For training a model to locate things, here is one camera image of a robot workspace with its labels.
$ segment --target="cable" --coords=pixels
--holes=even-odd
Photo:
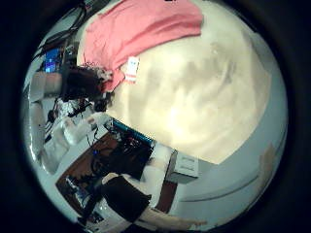
[[[73,22],[73,24],[67,29],[60,32],[57,32],[56,34],[50,36],[46,42],[37,48],[37,50],[41,50],[39,53],[35,54],[32,58],[32,61],[36,59],[37,57],[42,56],[45,54],[48,50],[52,50],[59,46],[61,43],[63,43],[65,40],[70,38],[75,32],[78,31],[78,29],[82,26],[82,24],[86,20],[86,4],[81,3],[76,8],[69,11],[69,13],[66,14],[65,17],[68,17],[72,12],[74,12],[77,9],[81,9],[80,13],[78,14],[77,18]]]

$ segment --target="sticker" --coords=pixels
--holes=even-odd
[[[139,58],[136,56],[130,56],[127,60],[127,69],[125,72],[125,80],[131,83],[136,82],[137,69],[139,64]]]

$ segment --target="desk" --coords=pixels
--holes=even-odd
[[[192,1],[204,14],[201,36],[138,54],[136,84],[115,89],[107,114],[166,146],[220,164],[258,126],[271,77],[253,48],[254,32],[242,20],[219,4]],[[85,36],[83,29],[78,65],[84,63]]]

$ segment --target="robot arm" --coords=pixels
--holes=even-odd
[[[60,98],[64,102],[79,98],[93,101],[102,98],[101,81],[97,74],[84,68],[63,68],[60,73],[36,72],[29,88],[29,127],[32,158],[50,174],[54,174],[71,146],[77,145],[93,129],[107,119],[104,113],[95,113],[75,125],[66,116],[59,118],[52,129],[49,150],[45,148],[46,120],[42,100]]]

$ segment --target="pink towel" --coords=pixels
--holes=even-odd
[[[203,16],[189,0],[122,0],[86,29],[85,63],[112,71],[104,90],[123,81],[129,56],[159,44],[201,33]]]

